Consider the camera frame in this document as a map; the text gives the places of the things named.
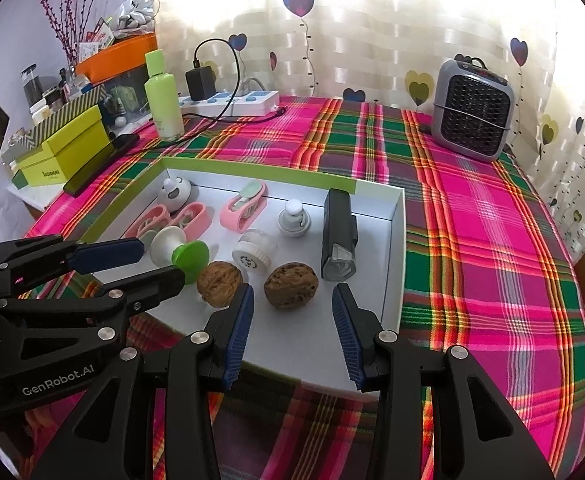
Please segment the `gray portable heater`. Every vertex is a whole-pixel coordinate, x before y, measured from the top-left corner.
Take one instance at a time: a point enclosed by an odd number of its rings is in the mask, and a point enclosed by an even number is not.
[[[446,148],[483,162],[501,153],[515,109],[503,77],[464,60],[442,65],[435,93],[433,138]]]

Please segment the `black charger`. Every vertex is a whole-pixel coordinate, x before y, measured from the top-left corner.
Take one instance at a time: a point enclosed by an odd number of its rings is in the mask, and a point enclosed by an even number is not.
[[[208,65],[200,66],[197,58],[192,62],[194,69],[186,72],[186,84],[193,101],[206,101],[217,94],[214,72]]]

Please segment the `plastic bag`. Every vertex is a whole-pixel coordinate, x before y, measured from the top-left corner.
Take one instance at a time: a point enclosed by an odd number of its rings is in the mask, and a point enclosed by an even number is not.
[[[154,2],[155,0],[126,0],[121,4],[109,23],[115,39],[154,32],[159,0],[157,11],[154,9]]]

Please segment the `orange lid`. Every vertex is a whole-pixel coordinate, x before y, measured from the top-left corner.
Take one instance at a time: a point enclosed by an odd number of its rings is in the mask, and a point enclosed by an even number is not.
[[[135,36],[89,57],[75,67],[75,72],[85,75],[96,86],[146,64],[146,53],[153,50],[157,50],[154,32]]]

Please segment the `yellow box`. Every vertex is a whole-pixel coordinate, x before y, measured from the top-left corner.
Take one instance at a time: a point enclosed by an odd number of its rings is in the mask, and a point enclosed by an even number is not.
[[[16,166],[30,186],[64,184],[108,142],[99,106],[93,106],[20,156]]]

